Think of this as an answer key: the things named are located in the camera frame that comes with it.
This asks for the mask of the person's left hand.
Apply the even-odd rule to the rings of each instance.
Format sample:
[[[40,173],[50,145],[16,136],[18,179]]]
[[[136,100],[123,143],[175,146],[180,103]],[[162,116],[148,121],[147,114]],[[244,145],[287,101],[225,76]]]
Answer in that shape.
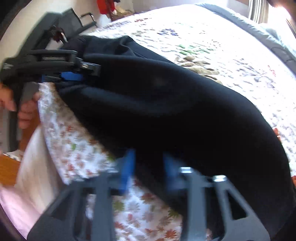
[[[1,108],[6,108],[9,111],[16,112],[16,103],[13,99],[13,91],[1,83]],[[35,116],[35,111],[38,107],[40,92],[36,92],[33,97],[24,102],[18,110],[18,126],[21,129],[29,127],[31,120]]]

